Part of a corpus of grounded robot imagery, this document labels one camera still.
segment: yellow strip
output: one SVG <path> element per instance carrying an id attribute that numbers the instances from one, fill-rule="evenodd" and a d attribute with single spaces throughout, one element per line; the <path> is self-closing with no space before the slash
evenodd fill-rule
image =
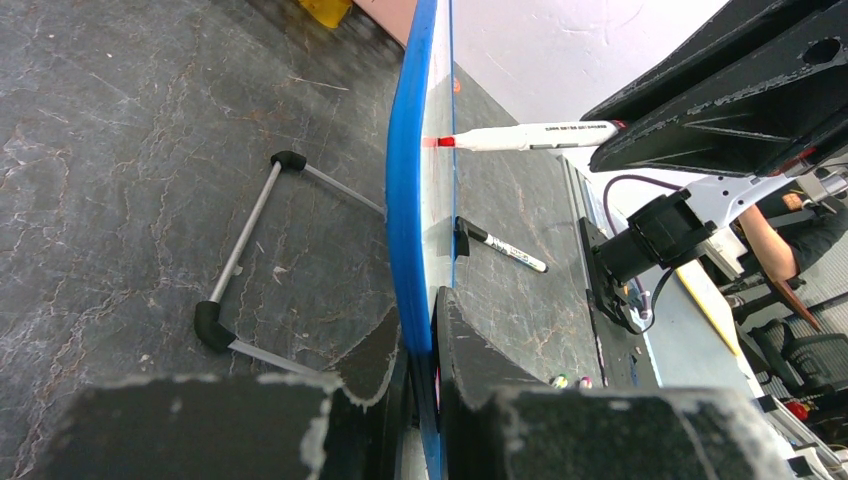
<path id="1" fill-rule="evenodd" d="M 676 273 L 727 348 L 734 356 L 741 357 L 742 349 L 739 347 L 730 305 L 704 271 L 704 267 L 694 260 L 678 268 Z"/>

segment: black rubber foot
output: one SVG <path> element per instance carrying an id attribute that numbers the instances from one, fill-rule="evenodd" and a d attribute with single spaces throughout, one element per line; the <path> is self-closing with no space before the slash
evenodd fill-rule
<path id="1" fill-rule="evenodd" d="M 229 350 L 230 344 L 238 337 L 235 333 L 218 323 L 221 305 L 217 302 L 203 301 L 194 307 L 194 333 L 215 353 Z"/>
<path id="2" fill-rule="evenodd" d="M 291 150 L 283 150 L 271 155 L 271 165 L 279 163 L 283 170 L 300 172 L 306 167 L 306 157 Z"/>

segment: cable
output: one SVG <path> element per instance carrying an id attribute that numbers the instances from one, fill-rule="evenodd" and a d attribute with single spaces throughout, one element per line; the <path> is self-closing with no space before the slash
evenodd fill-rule
<path id="1" fill-rule="evenodd" d="M 604 206 L 604 214 L 607 217 L 607 224 L 609 224 L 612 229 L 613 235 L 618 235 L 618 229 L 615 228 L 615 223 L 612 221 L 612 211 L 609 208 L 609 192 L 612 189 L 612 186 L 622 180 L 635 180 L 637 182 L 645 182 L 650 183 L 651 185 L 656 185 L 658 187 L 667 188 L 669 190 L 680 190 L 680 185 L 675 185 L 673 183 L 663 182 L 662 180 L 656 180 L 651 177 L 646 177 L 644 175 L 636 175 L 636 174 L 626 174 L 619 175 L 613 179 L 611 179 L 606 187 L 604 187 L 603 194 L 603 206 Z M 642 320 L 650 320 L 650 324 L 641 333 L 645 333 L 649 328 L 654 326 L 654 305 L 656 304 L 656 298 L 659 296 L 660 290 L 662 289 L 662 285 L 665 282 L 660 279 L 661 283 L 657 284 L 657 289 L 654 292 L 653 298 L 651 298 L 651 292 L 645 290 L 644 285 L 642 284 L 642 280 L 639 279 L 638 276 L 633 278 L 633 281 L 636 283 L 636 288 L 639 289 L 640 295 L 642 296 L 642 311 L 639 312 L 639 317 Z"/>
<path id="2" fill-rule="evenodd" d="M 651 327 L 654 326 L 654 322 L 656 322 L 657 320 L 657 299 L 660 298 L 660 292 L 662 292 L 663 287 L 666 283 L 668 283 L 668 279 L 671 278 L 672 275 L 674 275 L 674 269 L 669 268 L 668 270 L 663 272 L 663 276 L 660 277 L 660 281 L 657 282 L 657 289 L 654 291 L 653 297 L 651 297 L 651 321 L 650 323 L 648 323 L 647 327 L 643 328 L 642 331 L 639 332 L 639 335 L 644 335 L 648 330 L 651 329 Z"/>

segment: screw hole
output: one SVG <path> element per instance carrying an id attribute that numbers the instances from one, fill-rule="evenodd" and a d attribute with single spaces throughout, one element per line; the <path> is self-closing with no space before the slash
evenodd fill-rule
<path id="1" fill-rule="evenodd" d="M 804 53 L 803 60 L 808 65 L 821 65 L 828 63 L 836 57 L 839 50 L 842 49 L 842 44 L 835 38 L 826 38 L 813 44 Z"/>

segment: whiteboard marker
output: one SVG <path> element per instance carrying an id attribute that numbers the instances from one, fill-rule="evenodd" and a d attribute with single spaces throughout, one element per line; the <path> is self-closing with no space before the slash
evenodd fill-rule
<path id="1" fill-rule="evenodd" d="M 493 236 L 492 234 L 483 230 L 477 225 L 474 225 L 465 218 L 462 218 L 460 216 L 456 217 L 456 230 L 466 232 L 469 238 L 477 240 L 483 245 L 486 245 L 487 247 L 496 250 L 506 255 L 507 257 L 512 258 L 513 260 L 518 260 L 519 262 L 532 268 L 533 270 L 536 270 L 539 273 L 546 273 L 548 271 L 548 266 L 545 264 L 545 262 L 539 260 L 538 258 L 532 255 L 522 252 L 521 250 Z"/>
<path id="2" fill-rule="evenodd" d="M 464 148 L 474 152 L 596 147 L 624 128 L 625 124 L 617 120 L 528 123 L 515 127 L 469 130 L 450 137 L 442 137 L 437 144 L 440 147 Z"/>

